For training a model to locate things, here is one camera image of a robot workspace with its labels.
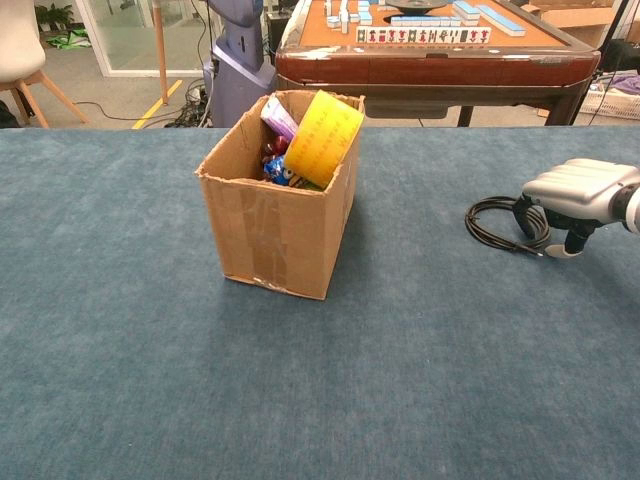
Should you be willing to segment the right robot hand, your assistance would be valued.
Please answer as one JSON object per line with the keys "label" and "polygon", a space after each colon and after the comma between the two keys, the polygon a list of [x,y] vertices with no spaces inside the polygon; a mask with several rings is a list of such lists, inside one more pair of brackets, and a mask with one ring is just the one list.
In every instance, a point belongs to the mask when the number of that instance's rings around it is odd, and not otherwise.
{"label": "right robot hand", "polygon": [[574,158],[524,184],[513,212],[525,235],[535,237],[526,214],[544,210],[549,226],[567,232],[562,244],[549,245],[554,258],[580,255],[590,235],[600,227],[621,223],[639,233],[639,168],[594,159]]}

